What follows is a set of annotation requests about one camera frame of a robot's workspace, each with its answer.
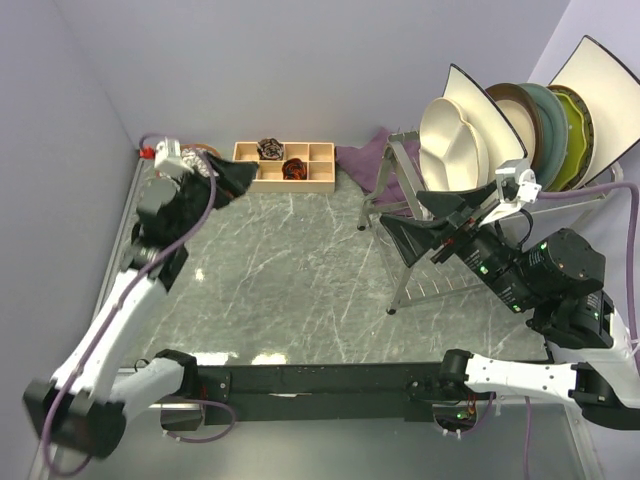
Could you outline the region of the floral patterned round plate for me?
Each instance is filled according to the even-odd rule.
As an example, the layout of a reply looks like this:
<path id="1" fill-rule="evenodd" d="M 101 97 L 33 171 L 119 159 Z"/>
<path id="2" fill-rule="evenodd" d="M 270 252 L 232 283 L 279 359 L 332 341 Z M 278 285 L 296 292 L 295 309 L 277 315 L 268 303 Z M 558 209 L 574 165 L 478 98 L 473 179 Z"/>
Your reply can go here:
<path id="1" fill-rule="evenodd" d="M 205 177 L 209 176 L 209 170 L 205 165 L 205 159 L 208 156 L 221 157 L 220 153 L 214 147 L 202 143 L 182 144 L 181 156 L 182 161 L 187 166 Z"/>

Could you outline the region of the cream divided plate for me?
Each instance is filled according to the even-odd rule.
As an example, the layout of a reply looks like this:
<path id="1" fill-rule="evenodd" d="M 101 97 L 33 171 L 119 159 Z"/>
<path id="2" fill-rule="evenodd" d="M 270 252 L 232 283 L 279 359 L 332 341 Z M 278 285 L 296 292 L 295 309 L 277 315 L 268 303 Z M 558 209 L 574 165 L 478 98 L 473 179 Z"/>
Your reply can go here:
<path id="1" fill-rule="evenodd" d="M 456 102 L 440 97 L 426 107 L 419 142 L 420 171 L 429 191 L 470 191 L 488 180 L 485 141 Z"/>

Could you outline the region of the white square plate black rim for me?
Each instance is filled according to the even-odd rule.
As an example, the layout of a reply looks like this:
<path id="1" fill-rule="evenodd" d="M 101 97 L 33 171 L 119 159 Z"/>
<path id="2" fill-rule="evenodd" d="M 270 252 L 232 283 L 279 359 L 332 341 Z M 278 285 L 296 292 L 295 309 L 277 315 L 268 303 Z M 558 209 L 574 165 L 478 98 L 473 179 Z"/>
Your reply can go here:
<path id="1" fill-rule="evenodd" d="M 490 178 L 504 162 L 527 157 L 527 149 L 511 122 L 478 82 L 451 64 L 443 97 L 457 103 L 481 134 L 489 155 Z"/>

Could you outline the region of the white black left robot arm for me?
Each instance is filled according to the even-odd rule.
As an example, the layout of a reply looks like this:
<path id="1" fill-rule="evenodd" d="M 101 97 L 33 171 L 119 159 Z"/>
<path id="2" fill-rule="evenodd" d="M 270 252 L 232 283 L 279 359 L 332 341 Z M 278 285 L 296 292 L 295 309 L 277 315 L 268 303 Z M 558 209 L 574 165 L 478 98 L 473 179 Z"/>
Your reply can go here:
<path id="1" fill-rule="evenodd" d="M 50 380 L 26 388 L 23 402 L 45 458 L 52 446 L 107 458 L 128 422 L 165 397 L 207 405 L 191 354 L 165 349 L 141 371 L 117 378 L 130 343 L 180 275 L 187 242 L 212 211 L 247 193 L 259 169 L 210 152 L 201 160 L 204 172 L 187 167 L 175 175 L 157 173 L 142 190 L 130 244 L 101 310 Z"/>

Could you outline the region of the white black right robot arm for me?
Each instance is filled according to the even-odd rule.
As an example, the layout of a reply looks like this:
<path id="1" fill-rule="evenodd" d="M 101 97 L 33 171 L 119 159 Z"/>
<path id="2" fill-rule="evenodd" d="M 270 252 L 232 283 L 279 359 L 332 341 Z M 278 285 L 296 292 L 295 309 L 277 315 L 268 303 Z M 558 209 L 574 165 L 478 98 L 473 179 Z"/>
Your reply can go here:
<path id="1" fill-rule="evenodd" d="M 432 263 L 458 257 L 511 312 L 532 314 L 526 325 L 544 338 L 552 358 L 549 364 L 499 361 L 451 349 L 439 367 L 442 393 L 528 396 L 576 408 L 601 427 L 637 430 L 637 327 L 622 320 L 604 290 L 605 256 L 570 228 L 528 250 L 507 240 L 489 216 L 514 205 L 512 180 L 464 192 L 421 191 L 418 200 L 433 219 L 380 217 L 404 264 L 412 267 L 425 255 Z"/>

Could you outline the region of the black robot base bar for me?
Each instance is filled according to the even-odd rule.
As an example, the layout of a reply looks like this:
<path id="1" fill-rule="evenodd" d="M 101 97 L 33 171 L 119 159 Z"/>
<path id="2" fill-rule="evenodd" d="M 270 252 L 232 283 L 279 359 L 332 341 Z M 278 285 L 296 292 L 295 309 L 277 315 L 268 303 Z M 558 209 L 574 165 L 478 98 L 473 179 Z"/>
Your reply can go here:
<path id="1" fill-rule="evenodd" d="M 213 401 L 239 422 L 401 418 L 431 422 L 435 406 L 464 408 L 490 399 L 426 363 L 200 366 L 198 380 L 168 398 Z"/>

